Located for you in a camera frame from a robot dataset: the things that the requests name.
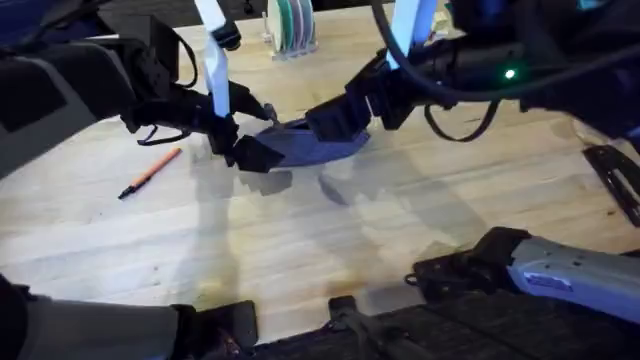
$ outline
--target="orange pen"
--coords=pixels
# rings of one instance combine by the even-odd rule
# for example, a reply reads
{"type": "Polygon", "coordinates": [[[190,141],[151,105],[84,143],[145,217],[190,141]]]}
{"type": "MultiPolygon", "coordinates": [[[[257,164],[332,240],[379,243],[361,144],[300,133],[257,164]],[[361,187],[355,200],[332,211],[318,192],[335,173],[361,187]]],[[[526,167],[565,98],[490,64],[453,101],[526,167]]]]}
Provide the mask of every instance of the orange pen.
{"type": "Polygon", "coordinates": [[[182,152],[182,149],[180,148],[171,149],[171,151],[169,151],[165,156],[163,156],[162,159],[158,160],[155,164],[153,164],[153,166],[151,166],[149,170],[145,171],[144,174],[140,175],[137,179],[133,180],[131,185],[129,185],[128,188],[124,189],[124,191],[118,196],[118,199],[122,200],[127,196],[138,191],[138,189],[143,187],[146,183],[149,182],[149,180],[151,180],[153,175],[155,175],[158,171],[160,171],[160,169],[162,169],[165,165],[167,165],[169,161],[173,160],[173,158],[178,156],[178,154],[180,154],[181,152],[182,152]]]}

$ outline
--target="cable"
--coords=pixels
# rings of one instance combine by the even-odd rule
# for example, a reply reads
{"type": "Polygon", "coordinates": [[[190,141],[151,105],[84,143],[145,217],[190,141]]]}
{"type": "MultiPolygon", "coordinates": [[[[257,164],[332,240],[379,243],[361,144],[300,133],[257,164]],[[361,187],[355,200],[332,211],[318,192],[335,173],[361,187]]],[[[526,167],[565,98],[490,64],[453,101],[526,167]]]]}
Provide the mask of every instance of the cable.
{"type": "Polygon", "coordinates": [[[594,60],[588,64],[575,67],[573,69],[565,70],[561,73],[550,75],[548,77],[535,80],[526,84],[516,85],[511,88],[494,91],[462,91],[456,90],[451,87],[440,85],[437,82],[430,80],[418,72],[418,70],[411,65],[409,60],[400,50],[398,43],[391,32],[389,22],[387,21],[384,8],[382,7],[381,0],[370,0],[371,9],[373,11],[373,17],[375,19],[380,35],[384,40],[385,46],[393,56],[394,60],[398,63],[400,69],[410,78],[410,80],[418,87],[422,88],[427,93],[432,93],[446,97],[449,99],[455,99],[457,101],[470,101],[470,102],[484,102],[494,101],[504,98],[519,97],[523,94],[540,90],[546,86],[570,80],[578,76],[587,74],[591,71],[599,70],[610,66],[618,61],[629,59],[632,56],[640,55],[640,44],[629,46],[625,49],[618,50],[611,54],[605,55],[600,59],[594,60]]]}
{"type": "Polygon", "coordinates": [[[83,17],[84,15],[97,11],[100,6],[111,2],[112,0],[95,0],[89,3],[85,3],[82,6],[80,6],[79,8],[72,10],[62,16],[60,16],[57,19],[51,20],[48,23],[40,26],[38,28],[38,30],[35,32],[35,34],[33,34],[33,36],[31,36],[29,38],[29,40],[26,42],[25,46],[29,46],[32,44],[37,43],[38,41],[40,41],[42,39],[42,37],[51,29],[53,29],[54,27],[63,24],[63,23],[71,23],[74,22],[76,20],[78,20],[79,18],[83,17]]]}
{"type": "Polygon", "coordinates": [[[189,89],[192,88],[198,82],[198,64],[196,63],[196,54],[193,52],[193,48],[178,34],[175,30],[173,33],[176,34],[178,40],[184,46],[184,49],[187,51],[187,56],[189,56],[189,61],[191,61],[191,66],[193,66],[193,79],[188,84],[176,84],[182,88],[189,89]]]}
{"type": "Polygon", "coordinates": [[[474,130],[471,134],[461,138],[454,138],[448,135],[447,133],[445,133],[440,128],[436,120],[433,118],[433,115],[431,114],[431,105],[425,105],[424,118],[427,119],[427,124],[431,126],[431,130],[433,130],[433,132],[439,137],[445,140],[455,141],[455,142],[471,142],[477,139],[478,137],[480,137],[480,135],[484,134],[485,131],[487,131],[487,129],[489,128],[489,125],[491,125],[491,123],[493,122],[493,118],[496,115],[496,111],[498,111],[498,105],[500,105],[500,100],[492,101],[489,104],[489,107],[487,108],[487,112],[484,114],[484,118],[482,119],[482,122],[480,122],[480,125],[478,126],[478,128],[474,130]]]}

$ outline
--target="wooden tabletop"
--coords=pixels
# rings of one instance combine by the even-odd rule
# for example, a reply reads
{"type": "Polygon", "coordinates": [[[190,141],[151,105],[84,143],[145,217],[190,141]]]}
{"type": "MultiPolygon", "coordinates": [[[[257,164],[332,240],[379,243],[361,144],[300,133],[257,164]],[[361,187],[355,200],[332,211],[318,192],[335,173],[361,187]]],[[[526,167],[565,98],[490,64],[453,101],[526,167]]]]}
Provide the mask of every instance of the wooden tabletop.
{"type": "MultiPolygon", "coordinates": [[[[339,94],[381,47],[367,7],[316,21],[318,51],[286,62],[271,60],[261,20],[238,23],[230,78],[282,119],[339,94]]],[[[203,29],[181,33],[201,55],[203,29]]],[[[182,68],[188,79],[188,61],[182,68]]],[[[437,115],[464,134],[484,107],[437,115]]],[[[237,120],[247,133],[265,126],[237,120]]],[[[0,181],[0,272],[65,299],[199,308],[252,299],[266,341],[321,326],[333,296],[355,294],[368,312],[418,302],[402,285],[411,265],[469,248],[493,226],[588,249],[638,247],[562,114],[505,103],[470,144],[437,138],[421,109],[399,131],[378,121],[369,130],[349,159],[268,175],[228,169],[192,135],[122,202],[117,195],[170,145],[140,147],[143,130],[101,122],[0,181]]]]}

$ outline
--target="blue cloth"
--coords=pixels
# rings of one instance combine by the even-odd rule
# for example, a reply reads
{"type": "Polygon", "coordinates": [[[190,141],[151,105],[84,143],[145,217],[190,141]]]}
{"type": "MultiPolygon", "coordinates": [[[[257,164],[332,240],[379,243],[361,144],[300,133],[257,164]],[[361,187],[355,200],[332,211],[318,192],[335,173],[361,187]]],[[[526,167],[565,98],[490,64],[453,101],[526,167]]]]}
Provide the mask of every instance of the blue cloth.
{"type": "Polygon", "coordinates": [[[283,154],[278,167],[324,164],[358,152],[369,140],[369,133],[361,132],[352,142],[320,142],[306,126],[304,119],[284,124],[284,128],[270,127],[255,138],[283,154]]]}

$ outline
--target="green led light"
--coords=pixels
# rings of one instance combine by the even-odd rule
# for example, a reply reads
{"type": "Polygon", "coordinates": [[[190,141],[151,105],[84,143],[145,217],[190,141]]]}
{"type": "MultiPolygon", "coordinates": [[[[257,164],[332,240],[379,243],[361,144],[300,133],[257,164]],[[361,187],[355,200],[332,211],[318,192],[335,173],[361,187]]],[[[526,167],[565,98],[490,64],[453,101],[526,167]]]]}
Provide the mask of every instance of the green led light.
{"type": "Polygon", "coordinates": [[[504,77],[505,77],[507,80],[511,80],[511,79],[513,79],[514,77],[516,77],[516,71],[515,71],[515,70],[513,70],[513,69],[509,69],[509,70],[507,70],[507,71],[505,71],[505,72],[504,72],[504,77]]]}

